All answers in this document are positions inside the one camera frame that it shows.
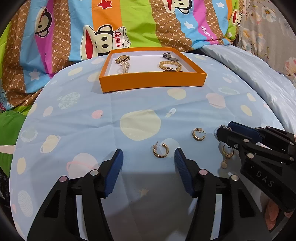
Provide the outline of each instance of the gold hoop earring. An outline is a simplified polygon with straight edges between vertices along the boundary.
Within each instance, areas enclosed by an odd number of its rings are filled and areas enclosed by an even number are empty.
[[[223,127],[223,128],[225,128],[225,129],[228,129],[228,130],[232,131],[232,129],[231,129],[230,127],[227,127],[227,126],[225,126],[225,125],[221,125],[221,126],[219,126],[218,129],[219,129],[220,127]]]
[[[206,132],[203,131],[202,128],[196,128],[196,129],[194,129],[194,131],[192,132],[192,137],[193,137],[195,140],[197,140],[197,141],[202,141],[202,140],[205,138],[205,135],[203,135],[202,138],[199,138],[199,137],[197,137],[196,134],[195,134],[195,132],[197,132],[197,131],[198,131],[199,133],[203,132],[203,133],[205,133],[205,134],[206,134]]]
[[[223,155],[225,156],[225,159],[221,162],[221,167],[222,167],[223,169],[226,169],[226,168],[227,168],[227,162],[228,162],[228,160],[229,160],[231,157],[233,157],[233,155],[234,155],[234,150],[233,150],[233,148],[230,147],[230,148],[232,149],[232,153],[228,154],[228,153],[226,153],[224,147],[225,147],[225,146],[223,146],[223,148],[222,148],[222,153],[223,153]]]
[[[168,152],[169,152],[169,148],[168,148],[168,146],[167,146],[165,143],[163,143],[161,146],[163,146],[163,147],[165,148],[166,153],[165,153],[164,155],[159,155],[159,154],[156,153],[156,150],[157,150],[157,143],[158,143],[158,142],[156,142],[156,144],[152,146],[153,154],[154,154],[157,158],[165,158],[165,157],[168,155]]]

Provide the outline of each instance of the red mouth print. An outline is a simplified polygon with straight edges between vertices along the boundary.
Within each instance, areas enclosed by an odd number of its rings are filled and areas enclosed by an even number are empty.
[[[233,14],[232,22],[235,24],[236,19],[237,19],[237,10],[235,9],[234,11],[235,11],[235,12],[234,12],[234,14]]]
[[[85,31],[86,31],[85,52],[86,52],[87,59],[90,59],[92,58],[93,45],[92,45],[91,37],[88,31],[87,30]]]
[[[167,0],[168,2],[168,9],[171,10],[172,9],[172,0]]]

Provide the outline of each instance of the gold bracelet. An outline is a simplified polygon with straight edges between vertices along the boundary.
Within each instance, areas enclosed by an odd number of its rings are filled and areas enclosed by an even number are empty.
[[[164,64],[172,64],[172,65],[175,65],[177,66],[176,69],[173,69],[171,67],[167,67],[167,66],[164,66]],[[161,61],[159,63],[159,67],[161,69],[163,69],[164,71],[176,71],[176,72],[181,72],[181,69],[182,69],[182,65],[180,63],[177,63],[177,62],[174,62],[174,61]]]

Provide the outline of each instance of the light blue bedsheet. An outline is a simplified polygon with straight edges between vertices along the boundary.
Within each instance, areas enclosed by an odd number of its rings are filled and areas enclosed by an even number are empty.
[[[286,131],[296,133],[296,89],[262,59],[232,45],[202,48],[247,82],[269,105]]]
[[[102,200],[114,240],[185,240],[196,199],[185,192],[174,150],[181,147],[200,168],[228,177],[238,173],[241,164],[236,154],[227,169],[220,168],[223,144],[214,136],[220,125],[236,121],[283,129],[269,106],[238,75],[210,57],[185,55],[208,73],[203,87],[103,94],[95,80],[106,57],[72,65],[50,80],[20,131],[10,172],[12,214],[24,238],[60,176],[83,176],[120,148],[122,171],[113,193]],[[192,138],[195,128],[207,132],[203,141]],[[157,141],[169,146],[164,159],[152,153]],[[241,178],[260,206],[261,192]],[[78,215],[81,237],[86,238],[81,197]],[[218,196],[212,237],[218,235],[220,215]]]

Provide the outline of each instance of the orange box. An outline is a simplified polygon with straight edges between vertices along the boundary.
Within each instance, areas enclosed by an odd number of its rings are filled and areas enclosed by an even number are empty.
[[[164,72],[159,67],[159,62],[167,60],[162,56],[165,52],[170,52],[179,60],[183,72]],[[120,55],[131,57],[128,74],[122,74],[121,66],[115,63]],[[137,47],[111,50],[99,80],[105,93],[151,87],[203,86],[206,77],[206,72],[174,48]]]

